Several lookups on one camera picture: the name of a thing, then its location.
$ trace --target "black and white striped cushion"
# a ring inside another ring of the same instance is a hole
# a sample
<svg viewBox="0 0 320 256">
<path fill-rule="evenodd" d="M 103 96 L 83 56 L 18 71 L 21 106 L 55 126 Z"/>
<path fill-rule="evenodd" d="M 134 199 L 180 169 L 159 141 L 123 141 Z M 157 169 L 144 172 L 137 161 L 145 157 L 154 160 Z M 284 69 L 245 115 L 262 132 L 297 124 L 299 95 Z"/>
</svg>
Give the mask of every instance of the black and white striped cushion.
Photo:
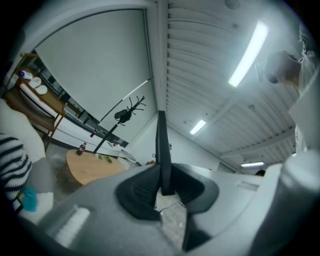
<svg viewBox="0 0 320 256">
<path fill-rule="evenodd" d="M 10 201 L 17 197 L 31 167 L 32 163 L 24 151 L 23 143 L 15 137 L 0 133 L 0 179 Z"/>
</svg>

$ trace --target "roller blind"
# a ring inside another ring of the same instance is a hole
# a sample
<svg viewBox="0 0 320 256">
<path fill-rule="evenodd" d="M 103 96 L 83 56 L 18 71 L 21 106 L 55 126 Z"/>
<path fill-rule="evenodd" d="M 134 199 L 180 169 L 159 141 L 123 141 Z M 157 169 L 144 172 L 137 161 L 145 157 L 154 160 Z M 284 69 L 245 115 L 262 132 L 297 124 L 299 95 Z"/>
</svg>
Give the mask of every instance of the roller blind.
<svg viewBox="0 0 320 256">
<path fill-rule="evenodd" d="M 86 17 L 57 31 L 35 50 L 62 88 L 98 120 L 151 76 L 142 10 Z M 152 97 L 149 107 L 155 109 L 153 94 L 145 96 Z"/>
</svg>

